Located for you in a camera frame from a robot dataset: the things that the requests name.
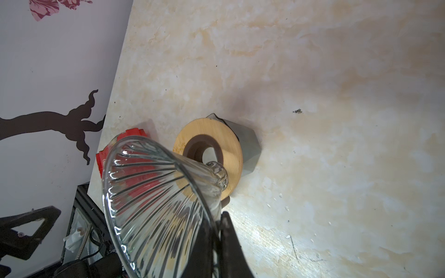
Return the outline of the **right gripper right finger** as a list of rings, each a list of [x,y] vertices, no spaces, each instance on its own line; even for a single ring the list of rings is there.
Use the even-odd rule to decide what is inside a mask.
[[[222,278],[253,278],[228,212],[221,214],[219,267]]]

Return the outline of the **wooden ring dripper holder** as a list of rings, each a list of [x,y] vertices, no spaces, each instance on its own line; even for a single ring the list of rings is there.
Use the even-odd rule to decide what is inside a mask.
[[[208,148],[214,149],[217,162],[228,174],[228,185],[221,197],[224,200],[238,185],[243,169],[241,144],[226,124],[209,118],[193,120],[176,137],[173,152],[202,163],[204,151]]]

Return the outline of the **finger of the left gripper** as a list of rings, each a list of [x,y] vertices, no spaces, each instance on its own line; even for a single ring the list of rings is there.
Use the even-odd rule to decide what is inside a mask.
[[[1,218],[1,257],[10,256],[28,260],[61,215],[54,206],[32,209],[30,212]],[[19,231],[20,227],[35,223],[31,232]]]

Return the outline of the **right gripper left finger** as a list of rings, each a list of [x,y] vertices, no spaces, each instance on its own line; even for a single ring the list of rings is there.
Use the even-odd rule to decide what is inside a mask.
[[[212,278],[216,236],[208,220],[203,220],[182,278]]]

